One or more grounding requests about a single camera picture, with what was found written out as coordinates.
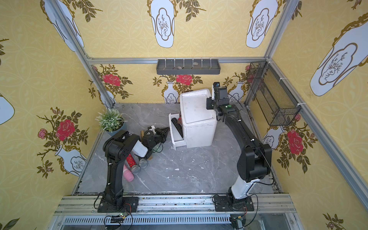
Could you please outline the red glitter microphone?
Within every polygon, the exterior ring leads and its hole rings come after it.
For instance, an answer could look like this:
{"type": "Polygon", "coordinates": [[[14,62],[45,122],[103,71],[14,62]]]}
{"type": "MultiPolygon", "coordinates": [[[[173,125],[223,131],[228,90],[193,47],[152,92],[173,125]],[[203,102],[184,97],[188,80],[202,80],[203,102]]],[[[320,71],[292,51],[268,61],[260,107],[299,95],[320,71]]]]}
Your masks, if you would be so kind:
{"type": "Polygon", "coordinates": [[[129,154],[126,158],[126,161],[130,167],[131,172],[136,175],[141,171],[140,166],[136,163],[135,159],[131,154],[129,154]]]}

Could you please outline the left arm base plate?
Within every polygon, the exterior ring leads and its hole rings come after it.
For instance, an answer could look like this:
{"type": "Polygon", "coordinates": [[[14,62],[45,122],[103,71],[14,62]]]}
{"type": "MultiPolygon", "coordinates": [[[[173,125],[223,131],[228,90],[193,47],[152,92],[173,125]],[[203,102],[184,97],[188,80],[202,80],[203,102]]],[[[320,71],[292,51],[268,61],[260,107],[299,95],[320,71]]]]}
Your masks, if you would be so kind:
{"type": "Polygon", "coordinates": [[[120,197],[116,202],[102,198],[97,209],[98,213],[137,212],[139,198],[137,196],[120,197]]]}

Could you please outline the black microphone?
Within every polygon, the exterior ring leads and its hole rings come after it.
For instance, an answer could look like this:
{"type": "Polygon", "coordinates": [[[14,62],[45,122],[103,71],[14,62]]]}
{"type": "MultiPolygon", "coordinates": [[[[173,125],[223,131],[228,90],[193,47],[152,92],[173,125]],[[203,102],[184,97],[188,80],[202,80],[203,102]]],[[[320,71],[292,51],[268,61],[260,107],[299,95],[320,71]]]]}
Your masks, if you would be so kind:
{"type": "Polygon", "coordinates": [[[148,166],[148,161],[145,158],[139,157],[139,166],[144,169],[148,166]]]}
{"type": "Polygon", "coordinates": [[[178,119],[177,118],[172,118],[171,122],[173,123],[174,127],[177,129],[178,133],[180,134],[180,136],[183,138],[183,128],[182,126],[179,124],[178,119]]]}

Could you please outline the white bottom drawer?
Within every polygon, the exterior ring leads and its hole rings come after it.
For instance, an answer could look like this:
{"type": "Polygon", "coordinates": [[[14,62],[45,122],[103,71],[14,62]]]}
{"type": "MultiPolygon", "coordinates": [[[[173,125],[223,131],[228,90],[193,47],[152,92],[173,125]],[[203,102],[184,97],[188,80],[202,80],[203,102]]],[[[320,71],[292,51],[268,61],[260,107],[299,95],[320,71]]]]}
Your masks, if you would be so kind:
{"type": "Polygon", "coordinates": [[[186,146],[186,141],[181,137],[179,131],[174,126],[172,118],[179,118],[179,114],[169,114],[170,134],[173,145],[172,147],[174,150],[176,150],[178,147],[186,146]]]}

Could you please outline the pink microphone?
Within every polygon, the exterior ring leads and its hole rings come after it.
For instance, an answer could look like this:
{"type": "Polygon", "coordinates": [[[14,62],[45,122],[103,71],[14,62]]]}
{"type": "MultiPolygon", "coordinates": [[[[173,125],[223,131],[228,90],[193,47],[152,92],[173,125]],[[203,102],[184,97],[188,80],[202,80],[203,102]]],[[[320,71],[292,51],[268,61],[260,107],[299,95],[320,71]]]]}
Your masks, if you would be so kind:
{"type": "Polygon", "coordinates": [[[128,182],[132,182],[134,180],[134,174],[131,172],[131,170],[126,165],[123,166],[123,177],[128,182]]]}

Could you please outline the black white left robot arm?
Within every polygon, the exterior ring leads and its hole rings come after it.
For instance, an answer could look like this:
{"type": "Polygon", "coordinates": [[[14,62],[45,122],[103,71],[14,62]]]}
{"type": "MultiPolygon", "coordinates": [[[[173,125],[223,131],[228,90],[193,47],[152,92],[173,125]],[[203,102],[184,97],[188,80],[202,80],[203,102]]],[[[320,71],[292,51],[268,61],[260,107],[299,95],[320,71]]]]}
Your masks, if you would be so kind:
{"type": "Polygon", "coordinates": [[[123,168],[129,154],[132,151],[142,154],[142,159],[148,159],[160,143],[165,143],[169,127],[153,128],[146,130],[141,138],[137,134],[120,129],[103,145],[103,151],[107,159],[107,181],[102,199],[97,208],[99,213],[113,213],[128,210],[137,211],[139,198],[137,196],[124,196],[122,184],[123,168]]]}

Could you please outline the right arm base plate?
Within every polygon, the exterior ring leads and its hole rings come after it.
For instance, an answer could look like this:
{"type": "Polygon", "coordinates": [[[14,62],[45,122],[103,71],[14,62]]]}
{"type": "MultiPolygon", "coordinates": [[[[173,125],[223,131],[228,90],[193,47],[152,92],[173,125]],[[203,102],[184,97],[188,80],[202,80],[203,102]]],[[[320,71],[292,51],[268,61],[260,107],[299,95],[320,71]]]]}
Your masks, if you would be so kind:
{"type": "Polygon", "coordinates": [[[229,195],[214,195],[212,202],[215,205],[216,212],[246,212],[255,210],[250,196],[243,199],[235,199],[229,195]]]}

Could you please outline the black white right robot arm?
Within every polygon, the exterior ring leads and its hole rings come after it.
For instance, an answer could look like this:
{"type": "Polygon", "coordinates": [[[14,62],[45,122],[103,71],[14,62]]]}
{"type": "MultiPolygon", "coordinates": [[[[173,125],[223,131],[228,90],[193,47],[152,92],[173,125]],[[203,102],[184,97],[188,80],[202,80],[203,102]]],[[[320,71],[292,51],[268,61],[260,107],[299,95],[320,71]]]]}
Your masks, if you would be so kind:
{"type": "Polygon", "coordinates": [[[249,195],[254,184],[271,173],[272,149],[263,144],[245,124],[240,109],[230,104],[226,86],[219,82],[212,85],[212,96],[206,100],[206,109],[214,110],[237,140],[241,154],[237,162],[238,178],[230,187],[228,201],[240,203],[249,195]]]}

